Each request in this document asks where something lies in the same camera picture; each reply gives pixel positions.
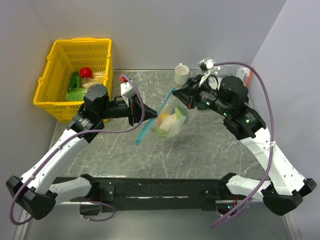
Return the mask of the yellow orange toy mango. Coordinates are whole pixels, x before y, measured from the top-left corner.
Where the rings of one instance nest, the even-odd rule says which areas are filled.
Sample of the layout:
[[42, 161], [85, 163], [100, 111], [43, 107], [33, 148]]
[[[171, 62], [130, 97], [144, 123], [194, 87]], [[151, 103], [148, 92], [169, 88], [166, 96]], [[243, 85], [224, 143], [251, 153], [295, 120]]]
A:
[[165, 118], [167, 118], [168, 116], [169, 116], [168, 113], [161, 113], [161, 114], [158, 116], [158, 118], [157, 118], [158, 124], [161, 125], [162, 122], [163, 122], [163, 120], [164, 120]]

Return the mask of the white toy cauliflower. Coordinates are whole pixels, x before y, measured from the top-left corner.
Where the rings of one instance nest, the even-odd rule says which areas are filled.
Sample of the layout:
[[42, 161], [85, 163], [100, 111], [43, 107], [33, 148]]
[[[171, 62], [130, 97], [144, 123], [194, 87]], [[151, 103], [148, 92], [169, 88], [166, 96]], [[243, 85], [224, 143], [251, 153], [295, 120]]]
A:
[[162, 138], [173, 138], [182, 129], [187, 120], [187, 113], [181, 106], [169, 106], [160, 111], [161, 113], [169, 114], [161, 125], [159, 125], [158, 117], [156, 118], [154, 124], [150, 128], [151, 131], [159, 137]]

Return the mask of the clear bag with blue zipper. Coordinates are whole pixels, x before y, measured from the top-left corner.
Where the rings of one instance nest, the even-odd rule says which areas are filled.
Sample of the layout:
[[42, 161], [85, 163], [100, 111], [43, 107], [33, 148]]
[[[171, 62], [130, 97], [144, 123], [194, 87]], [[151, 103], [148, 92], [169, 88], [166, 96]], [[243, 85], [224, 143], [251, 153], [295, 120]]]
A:
[[136, 145], [152, 139], [171, 139], [176, 137], [183, 128], [189, 125], [197, 116], [196, 108], [188, 109], [177, 99], [172, 88], [160, 106], [157, 117], [150, 119], [141, 129]]

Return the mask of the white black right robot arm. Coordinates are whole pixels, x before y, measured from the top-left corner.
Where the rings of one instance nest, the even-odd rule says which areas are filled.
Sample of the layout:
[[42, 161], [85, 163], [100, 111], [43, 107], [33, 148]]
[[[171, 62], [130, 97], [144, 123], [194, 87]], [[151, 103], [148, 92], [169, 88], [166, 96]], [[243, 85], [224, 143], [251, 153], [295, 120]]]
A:
[[207, 83], [200, 84], [201, 76], [188, 80], [185, 87], [173, 91], [173, 96], [189, 110], [206, 107], [223, 117], [223, 125], [255, 156], [268, 173], [259, 190], [251, 194], [259, 180], [228, 173], [218, 182], [215, 197], [250, 196], [262, 201], [274, 214], [283, 216], [296, 209], [304, 196], [317, 184], [312, 178], [300, 174], [274, 141], [266, 123], [247, 105], [248, 89], [236, 76], [226, 76], [217, 89]]

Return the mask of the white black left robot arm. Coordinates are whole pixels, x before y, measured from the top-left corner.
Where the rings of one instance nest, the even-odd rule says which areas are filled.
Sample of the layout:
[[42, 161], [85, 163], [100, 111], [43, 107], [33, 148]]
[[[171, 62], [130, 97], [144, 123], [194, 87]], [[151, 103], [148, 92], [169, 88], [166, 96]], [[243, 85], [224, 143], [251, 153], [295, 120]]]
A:
[[158, 116], [156, 110], [143, 103], [139, 91], [135, 87], [133, 90], [130, 97], [110, 100], [106, 86], [89, 87], [78, 113], [54, 146], [21, 177], [11, 176], [6, 181], [13, 203], [40, 220], [63, 202], [76, 198], [93, 202], [102, 197], [100, 182], [89, 174], [58, 184], [53, 181], [72, 157], [104, 131], [104, 119], [127, 118], [134, 130], [143, 121]]

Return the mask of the clear bag with red zipper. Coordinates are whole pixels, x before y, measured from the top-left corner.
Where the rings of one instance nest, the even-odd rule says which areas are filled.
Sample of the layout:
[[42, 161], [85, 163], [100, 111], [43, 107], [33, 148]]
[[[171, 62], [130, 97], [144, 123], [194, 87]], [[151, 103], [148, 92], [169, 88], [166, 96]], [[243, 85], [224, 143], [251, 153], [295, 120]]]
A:
[[242, 80], [243, 84], [248, 87], [252, 79], [253, 72], [250, 68], [239, 64], [219, 65], [213, 72], [219, 79], [227, 76], [235, 76]]

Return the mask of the white ceramic mug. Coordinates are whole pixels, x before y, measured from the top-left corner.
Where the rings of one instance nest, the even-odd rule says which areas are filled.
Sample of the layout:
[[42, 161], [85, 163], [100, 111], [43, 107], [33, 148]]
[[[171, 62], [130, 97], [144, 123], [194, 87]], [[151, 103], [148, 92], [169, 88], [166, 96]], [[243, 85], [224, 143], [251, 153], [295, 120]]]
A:
[[174, 70], [175, 84], [179, 87], [183, 86], [187, 83], [189, 75], [190, 69], [186, 65], [179, 63], [179, 65], [177, 65]]

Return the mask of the pale yellow toy vegetable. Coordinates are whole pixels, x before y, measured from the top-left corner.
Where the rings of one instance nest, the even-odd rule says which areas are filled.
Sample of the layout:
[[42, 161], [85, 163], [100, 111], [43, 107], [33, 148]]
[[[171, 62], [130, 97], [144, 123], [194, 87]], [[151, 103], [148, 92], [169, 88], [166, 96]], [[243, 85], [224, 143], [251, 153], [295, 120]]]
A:
[[88, 89], [93, 85], [103, 84], [105, 80], [105, 72], [95, 72], [92, 77], [84, 77], [81, 80], [81, 87]]

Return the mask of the red toy tomato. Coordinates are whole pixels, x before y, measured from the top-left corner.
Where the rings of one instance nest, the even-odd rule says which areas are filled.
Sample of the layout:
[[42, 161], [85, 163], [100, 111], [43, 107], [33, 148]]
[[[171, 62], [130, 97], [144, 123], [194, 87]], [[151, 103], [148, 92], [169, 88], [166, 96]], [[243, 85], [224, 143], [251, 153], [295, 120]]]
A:
[[79, 70], [79, 76], [81, 78], [89, 78], [93, 77], [93, 71], [89, 67], [83, 67]]

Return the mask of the green toy lettuce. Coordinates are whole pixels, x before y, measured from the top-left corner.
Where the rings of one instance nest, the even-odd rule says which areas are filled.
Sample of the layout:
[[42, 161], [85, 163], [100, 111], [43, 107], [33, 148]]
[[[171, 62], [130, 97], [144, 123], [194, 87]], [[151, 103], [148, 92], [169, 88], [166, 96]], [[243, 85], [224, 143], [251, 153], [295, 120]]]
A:
[[87, 93], [86, 88], [73, 88], [71, 91], [67, 92], [65, 95], [65, 99], [68, 102], [81, 102], [84, 100], [84, 96]]

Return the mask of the green toy chili pepper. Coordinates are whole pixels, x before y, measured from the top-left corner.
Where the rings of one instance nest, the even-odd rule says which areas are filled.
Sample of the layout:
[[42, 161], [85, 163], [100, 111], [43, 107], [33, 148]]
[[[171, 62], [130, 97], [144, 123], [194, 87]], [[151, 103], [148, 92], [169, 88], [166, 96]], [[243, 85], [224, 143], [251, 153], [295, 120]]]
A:
[[81, 88], [82, 87], [82, 79], [81, 79], [81, 77], [79, 75], [75, 77], [75, 83], [76, 83], [76, 87], [77, 88]]

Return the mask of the green toy cucumber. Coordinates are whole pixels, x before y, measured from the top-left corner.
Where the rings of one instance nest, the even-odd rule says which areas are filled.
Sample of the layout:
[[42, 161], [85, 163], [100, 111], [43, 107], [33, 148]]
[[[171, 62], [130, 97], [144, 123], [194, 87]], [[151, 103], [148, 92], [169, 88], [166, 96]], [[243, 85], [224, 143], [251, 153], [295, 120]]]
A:
[[74, 71], [71, 74], [70, 82], [69, 82], [68, 89], [67, 89], [68, 92], [70, 92], [72, 89], [74, 89], [76, 87], [76, 85], [77, 85], [76, 77], [78, 77], [78, 76], [79, 76], [79, 72], [78, 71]]

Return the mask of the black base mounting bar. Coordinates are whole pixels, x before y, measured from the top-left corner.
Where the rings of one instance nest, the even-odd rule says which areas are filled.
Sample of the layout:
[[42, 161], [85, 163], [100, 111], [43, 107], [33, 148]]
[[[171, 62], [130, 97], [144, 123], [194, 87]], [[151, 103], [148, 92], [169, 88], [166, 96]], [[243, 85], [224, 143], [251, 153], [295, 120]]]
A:
[[80, 213], [85, 216], [119, 211], [188, 210], [216, 211], [216, 202], [232, 203], [244, 195], [232, 194], [218, 179], [156, 179], [106, 178], [83, 174], [82, 177], [98, 187], [91, 201], [102, 202], [86, 207], [80, 202]]

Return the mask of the yellow plastic basket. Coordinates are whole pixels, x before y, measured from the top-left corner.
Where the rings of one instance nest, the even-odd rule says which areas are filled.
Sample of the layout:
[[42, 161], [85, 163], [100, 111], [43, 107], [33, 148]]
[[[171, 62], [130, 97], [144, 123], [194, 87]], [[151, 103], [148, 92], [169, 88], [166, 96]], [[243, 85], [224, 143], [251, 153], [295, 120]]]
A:
[[67, 101], [71, 75], [84, 67], [94, 73], [104, 72], [103, 85], [112, 95], [112, 40], [109, 38], [73, 38], [56, 40], [47, 56], [47, 63], [33, 98], [33, 104], [43, 108], [63, 124], [78, 113], [82, 101]]

